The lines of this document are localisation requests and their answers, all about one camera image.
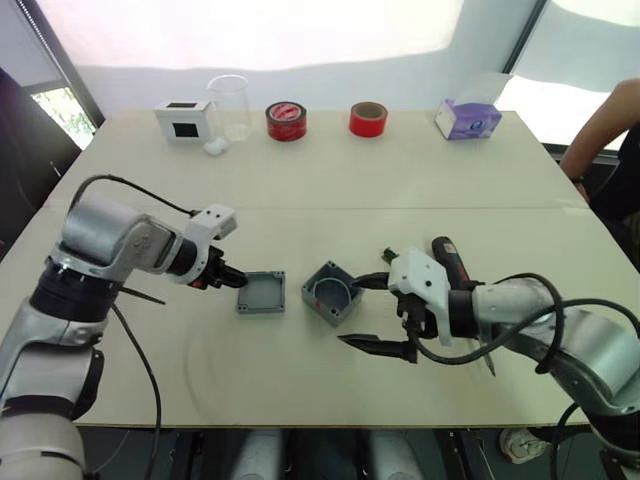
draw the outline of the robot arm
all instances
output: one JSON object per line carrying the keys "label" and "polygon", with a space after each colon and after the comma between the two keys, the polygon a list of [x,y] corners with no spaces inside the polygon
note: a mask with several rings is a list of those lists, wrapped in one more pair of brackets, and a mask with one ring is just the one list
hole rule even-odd
{"label": "robot arm", "polygon": [[[506,348],[540,362],[556,327],[549,291],[529,278],[494,285],[470,282],[455,247],[446,240],[444,250],[442,245],[433,248],[444,266],[410,250],[393,260],[388,274],[365,275],[354,282],[388,289],[398,298],[397,313],[408,341],[380,341],[361,334],[341,339],[374,355],[415,363],[420,351],[432,360],[456,365],[473,358],[440,357],[420,338],[438,337],[449,345],[451,337],[493,342],[508,334]],[[451,288],[450,280],[457,288]],[[549,373],[585,412],[608,454],[625,468],[640,469],[640,342],[632,330],[600,315],[575,306],[564,312],[562,342],[551,356]],[[516,327],[526,317],[533,321]]]}
{"label": "robot arm", "polygon": [[212,205],[184,233],[100,195],[69,212],[38,285],[0,346],[0,479],[82,478],[84,454],[71,420],[93,404],[107,313],[131,272],[168,274],[205,289],[246,284],[211,241],[236,227]]}

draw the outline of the person's arm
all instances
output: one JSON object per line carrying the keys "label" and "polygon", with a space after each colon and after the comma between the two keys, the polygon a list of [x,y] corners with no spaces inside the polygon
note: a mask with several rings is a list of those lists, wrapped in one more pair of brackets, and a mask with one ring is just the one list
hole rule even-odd
{"label": "person's arm", "polygon": [[619,83],[571,142],[560,168],[571,179],[582,175],[602,149],[640,122],[640,78]]}

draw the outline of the glass beaker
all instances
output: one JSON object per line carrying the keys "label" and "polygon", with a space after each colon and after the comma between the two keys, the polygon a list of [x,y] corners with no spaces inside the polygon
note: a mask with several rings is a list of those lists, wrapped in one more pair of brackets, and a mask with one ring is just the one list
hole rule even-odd
{"label": "glass beaker", "polygon": [[232,142],[246,140],[251,134],[248,86],[249,81],[245,77],[233,74],[215,77],[207,85],[218,123],[224,136]]}

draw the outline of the black screen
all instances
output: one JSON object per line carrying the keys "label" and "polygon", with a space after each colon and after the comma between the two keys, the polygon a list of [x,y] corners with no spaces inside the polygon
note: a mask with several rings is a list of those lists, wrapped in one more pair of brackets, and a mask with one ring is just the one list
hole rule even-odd
{"label": "black screen", "polygon": [[171,102],[167,105],[166,108],[193,108],[197,105],[197,103],[180,103],[180,102]]}
{"label": "black screen", "polygon": [[176,137],[195,137],[198,138],[198,127],[195,123],[174,123],[173,130]]}

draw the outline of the red adhesive tape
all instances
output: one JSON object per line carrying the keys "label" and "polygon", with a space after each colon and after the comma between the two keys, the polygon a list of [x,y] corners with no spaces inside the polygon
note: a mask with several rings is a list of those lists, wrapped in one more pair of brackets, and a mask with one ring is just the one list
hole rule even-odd
{"label": "red adhesive tape", "polygon": [[359,137],[377,137],[384,132],[389,112],[375,102],[356,103],[351,107],[349,130]]}
{"label": "red adhesive tape", "polygon": [[280,142],[291,142],[307,133],[307,110],[295,102],[277,102],[267,107],[267,131]]}

